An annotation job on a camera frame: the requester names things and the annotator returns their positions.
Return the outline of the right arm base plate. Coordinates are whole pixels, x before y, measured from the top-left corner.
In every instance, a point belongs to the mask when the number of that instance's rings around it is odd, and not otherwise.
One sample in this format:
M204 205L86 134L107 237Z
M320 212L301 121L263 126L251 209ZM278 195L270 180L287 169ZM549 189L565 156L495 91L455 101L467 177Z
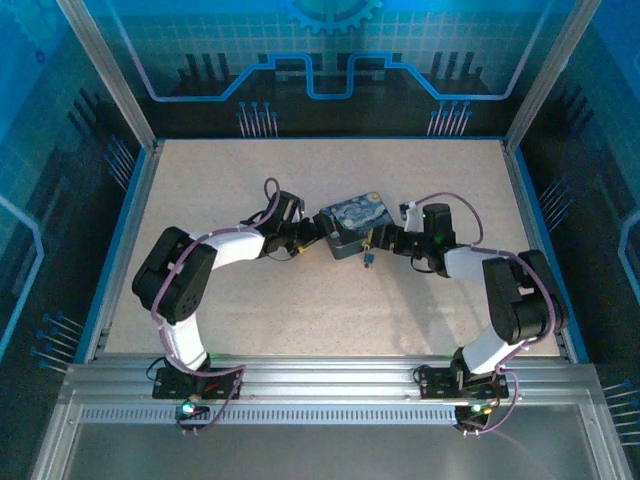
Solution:
M412 377L423 400L506 400L509 398L506 377L495 373L465 377L460 372L454 373L450 368L421 365L413 370Z

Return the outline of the left base led connector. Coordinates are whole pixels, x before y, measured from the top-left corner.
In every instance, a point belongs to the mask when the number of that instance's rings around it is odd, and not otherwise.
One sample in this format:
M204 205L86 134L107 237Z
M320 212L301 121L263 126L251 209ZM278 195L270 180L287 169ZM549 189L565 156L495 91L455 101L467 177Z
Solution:
M177 419L186 421L194 418L200 418L208 414L210 408L206 405L199 405L196 401L185 400L177 409Z

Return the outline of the grey metal front panel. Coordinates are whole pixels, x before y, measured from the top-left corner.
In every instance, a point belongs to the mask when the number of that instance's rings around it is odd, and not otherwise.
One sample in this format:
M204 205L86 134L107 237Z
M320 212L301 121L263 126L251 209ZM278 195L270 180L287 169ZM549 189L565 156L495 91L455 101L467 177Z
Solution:
M198 435L97 408L53 422L26 480L640 480L578 406L524 406L481 436L412 423L229 423Z

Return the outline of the starry night tin box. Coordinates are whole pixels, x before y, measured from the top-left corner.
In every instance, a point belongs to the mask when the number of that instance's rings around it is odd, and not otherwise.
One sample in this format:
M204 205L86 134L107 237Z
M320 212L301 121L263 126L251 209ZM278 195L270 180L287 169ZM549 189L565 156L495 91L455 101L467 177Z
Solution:
M375 227L394 221L377 192L368 192L323 207L314 217L335 260L364 251L364 242Z

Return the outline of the aluminium side rail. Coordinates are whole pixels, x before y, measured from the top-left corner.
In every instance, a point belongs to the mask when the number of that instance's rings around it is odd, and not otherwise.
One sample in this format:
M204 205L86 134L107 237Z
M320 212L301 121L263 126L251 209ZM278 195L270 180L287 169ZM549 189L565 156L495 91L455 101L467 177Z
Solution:
M551 272L554 275L554 279L568 308L568 321L560 333L567 357L572 363L588 364L590 358L581 335L557 256L552 246L549 231L543 220L542 210L539 206L538 197L535 193L524 157L519 147L513 151L508 150L507 147L504 147L503 150L507 171L523 221L526 237L531 247L539 249L545 254Z
M102 332L113 321L163 146L160 141L152 152L142 150L136 162L77 347L78 364L94 361Z

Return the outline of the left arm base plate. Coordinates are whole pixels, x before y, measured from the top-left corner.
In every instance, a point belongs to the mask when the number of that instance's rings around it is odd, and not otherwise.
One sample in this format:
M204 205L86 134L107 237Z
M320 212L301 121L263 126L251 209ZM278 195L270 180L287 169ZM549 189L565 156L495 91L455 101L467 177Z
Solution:
M162 367L155 373L151 396L160 400L186 400L192 396L204 400L224 400L238 378L238 372L225 376L198 377L173 367Z

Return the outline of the aluminium front beam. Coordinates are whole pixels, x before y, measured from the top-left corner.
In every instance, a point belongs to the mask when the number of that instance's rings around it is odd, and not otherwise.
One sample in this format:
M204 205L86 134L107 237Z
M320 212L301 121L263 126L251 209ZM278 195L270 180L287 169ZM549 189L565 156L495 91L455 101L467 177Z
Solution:
M65 403L134 404L151 401L146 369L149 355L106 354L89 364L70 366L59 399ZM229 356L212 360L215 368L244 366L240 399L244 403L416 403L413 370L450 363L444 356ZM517 357L509 363L526 405L577 403L601 393L594 366L560 357Z

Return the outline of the aluminium frame post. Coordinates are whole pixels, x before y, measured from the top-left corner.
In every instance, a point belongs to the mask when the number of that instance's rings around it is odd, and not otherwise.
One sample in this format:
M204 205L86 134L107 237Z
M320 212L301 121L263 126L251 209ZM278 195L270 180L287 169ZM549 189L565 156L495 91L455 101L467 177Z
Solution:
M521 143L601 2L602 0L575 0L572 10L507 131L503 142L506 153L514 153Z
M156 136L84 1L56 0L56 3L137 141L147 153L154 153Z

